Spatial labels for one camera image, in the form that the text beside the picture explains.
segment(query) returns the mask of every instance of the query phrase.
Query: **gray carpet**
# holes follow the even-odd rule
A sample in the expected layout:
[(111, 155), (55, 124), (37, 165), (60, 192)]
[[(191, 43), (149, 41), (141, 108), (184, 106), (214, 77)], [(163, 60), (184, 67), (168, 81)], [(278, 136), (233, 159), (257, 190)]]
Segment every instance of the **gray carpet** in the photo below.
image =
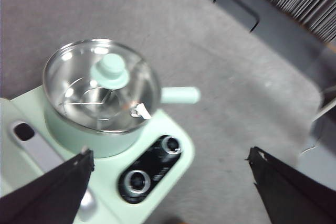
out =
[(257, 145), (295, 164), (320, 98), (292, 66), (208, 0), (1, 1), (2, 97), (40, 85), (47, 58), (86, 38), (141, 52), (164, 86), (201, 89), (197, 105), (164, 106), (196, 157), (148, 224), (269, 223), (244, 158)]

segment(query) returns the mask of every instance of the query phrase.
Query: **lid knob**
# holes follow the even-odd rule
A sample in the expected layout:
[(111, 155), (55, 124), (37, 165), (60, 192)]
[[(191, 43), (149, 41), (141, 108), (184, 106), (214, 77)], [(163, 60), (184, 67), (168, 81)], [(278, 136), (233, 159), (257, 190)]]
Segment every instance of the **lid knob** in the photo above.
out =
[(130, 80), (126, 64), (117, 54), (105, 55), (90, 69), (91, 78), (106, 89), (121, 89)]

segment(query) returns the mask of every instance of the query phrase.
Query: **control panel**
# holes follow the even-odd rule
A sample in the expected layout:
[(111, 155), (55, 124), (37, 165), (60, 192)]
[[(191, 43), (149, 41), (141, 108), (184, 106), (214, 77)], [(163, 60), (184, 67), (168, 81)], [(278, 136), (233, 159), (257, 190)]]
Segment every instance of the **control panel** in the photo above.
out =
[(181, 145), (173, 136), (161, 136), (120, 176), (118, 189), (128, 203), (143, 201), (181, 155)]

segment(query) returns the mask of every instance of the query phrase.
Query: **pot handle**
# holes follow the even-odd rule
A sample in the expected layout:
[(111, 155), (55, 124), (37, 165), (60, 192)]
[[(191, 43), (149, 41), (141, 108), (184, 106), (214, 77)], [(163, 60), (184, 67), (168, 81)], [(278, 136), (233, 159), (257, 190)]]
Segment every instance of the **pot handle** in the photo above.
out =
[(197, 87), (167, 87), (161, 89), (161, 103), (190, 103), (201, 99), (201, 92)]

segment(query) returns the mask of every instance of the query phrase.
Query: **pot lid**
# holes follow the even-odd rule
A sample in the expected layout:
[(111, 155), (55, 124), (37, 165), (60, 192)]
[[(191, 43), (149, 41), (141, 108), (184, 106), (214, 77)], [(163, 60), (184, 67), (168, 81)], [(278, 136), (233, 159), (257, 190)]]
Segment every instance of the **pot lid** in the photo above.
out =
[(46, 96), (64, 118), (103, 132), (128, 132), (157, 109), (156, 74), (134, 50), (112, 40), (68, 44), (47, 62)]

